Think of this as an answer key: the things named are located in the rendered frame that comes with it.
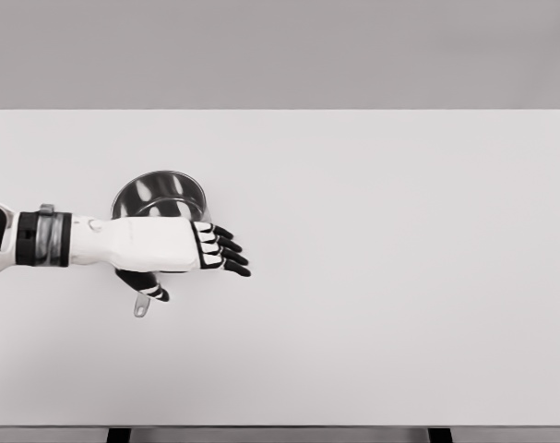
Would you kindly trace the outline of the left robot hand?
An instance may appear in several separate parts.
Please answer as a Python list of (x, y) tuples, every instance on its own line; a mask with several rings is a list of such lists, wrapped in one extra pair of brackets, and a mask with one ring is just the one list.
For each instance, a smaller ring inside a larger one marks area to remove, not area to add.
[(219, 225), (184, 217), (130, 218), (116, 223), (117, 232), (128, 237), (115, 244), (115, 275), (152, 299), (170, 300), (157, 278), (159, 272), (223, 269), (242, 277), (251, 275), (243, 249)]

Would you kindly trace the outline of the steel pot with long handle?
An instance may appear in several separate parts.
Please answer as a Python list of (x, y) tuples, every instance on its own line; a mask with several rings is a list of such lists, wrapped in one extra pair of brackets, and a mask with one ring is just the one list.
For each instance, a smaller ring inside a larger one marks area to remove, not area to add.
[[(191, 176), (175, 171), (143, 174), (126, 184), (111, 208), (114, 219), (123, 217), (185, 217), (192, 222), (210, 222), (205, 192)], [(169, 294), (153, 272), (116, 269), (115, 275), (137, 293), (134, 315), (144, 317), (150, 301)]]

